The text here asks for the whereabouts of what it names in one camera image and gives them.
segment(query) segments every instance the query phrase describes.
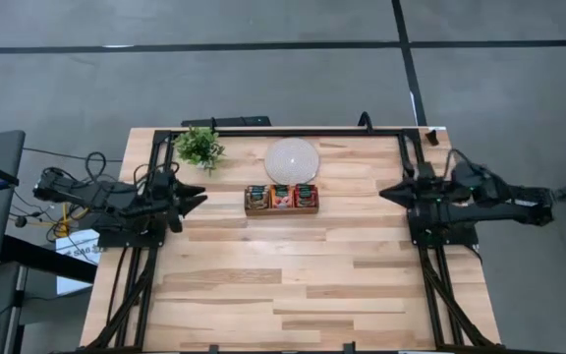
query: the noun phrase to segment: potted plant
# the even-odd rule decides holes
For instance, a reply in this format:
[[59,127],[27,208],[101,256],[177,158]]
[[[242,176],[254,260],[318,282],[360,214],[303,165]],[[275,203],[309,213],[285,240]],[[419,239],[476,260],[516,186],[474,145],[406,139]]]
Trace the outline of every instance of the potted plant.
[[174,149],[182,159],[210,174],[224,152],[217,138],[218,134],[212,133],[210,128],[189,127],[189,131],[174,140]]

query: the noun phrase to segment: green plant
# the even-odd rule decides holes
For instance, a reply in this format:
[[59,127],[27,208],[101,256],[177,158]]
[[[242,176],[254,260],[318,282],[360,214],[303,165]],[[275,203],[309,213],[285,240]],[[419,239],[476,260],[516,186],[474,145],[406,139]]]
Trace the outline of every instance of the green plant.
[[224,152],[217,137],[218,134],[212,133],[209,128],[189,127],[189,131],[174,140],[174,149],[182,159],[200,165],[210,173]]

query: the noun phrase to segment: white paper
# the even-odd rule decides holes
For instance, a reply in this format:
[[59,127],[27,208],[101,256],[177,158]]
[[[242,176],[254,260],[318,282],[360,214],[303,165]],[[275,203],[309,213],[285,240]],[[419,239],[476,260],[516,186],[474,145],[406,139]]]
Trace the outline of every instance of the white paper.
[[[97,248],[97,237],[99,237],[99,234],[91,229],[74,232],[69,237],[56,239],[56,252],[97,265],[99,264],[99,257],[101,256]],[[58,276],[56,279],[56,292],[60,296],[90,287],[91,285],[92,284],[82,281]]]

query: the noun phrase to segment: wooden tabletop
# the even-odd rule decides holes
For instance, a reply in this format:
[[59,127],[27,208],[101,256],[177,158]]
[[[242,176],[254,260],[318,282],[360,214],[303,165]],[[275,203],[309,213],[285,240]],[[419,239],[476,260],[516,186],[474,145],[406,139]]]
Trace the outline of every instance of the wooden tabletop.
[[[132,182],[134,169],[148,162],[154,130],[131,131],[124,181]],[[444,131],[438,138],[437,147],[424,142],[424,155],[441,174],[450,143]],[[276,140],[220,139],[226,156],[211,176],[179,160],[179,179],[206,187],[208,200],[187,216],[183,233],[168,231],[160,249],[144,350],[207,350],[209,344],[221,350],[341,350],[353,340],[360,350],[434,348],[405,210],[377,194],[401,180],[397,140],[306,138],[320,155],[312,181],[320,192],[319,213],[246,217],[243,190],[272,183],[263,159]],[[446,253],[457,301],[485,336],[498,341],[480,261],[464,247],[446,247]],[[101,257],[81,345],[106,323],[120,254],[112,249]],[[450,343],[446,309],[439,305]],[[133,342],[137,310],[127,343]]]

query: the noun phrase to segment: table leg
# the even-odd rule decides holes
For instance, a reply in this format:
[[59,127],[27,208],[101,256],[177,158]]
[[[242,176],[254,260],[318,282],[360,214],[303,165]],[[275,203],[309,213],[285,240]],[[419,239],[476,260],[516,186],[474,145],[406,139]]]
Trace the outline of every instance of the table leg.
[[97,272],[96,265],[61,255],[8,235],[4,236],[0,261],[17,262],[30,268],[87,283],[93,283]]

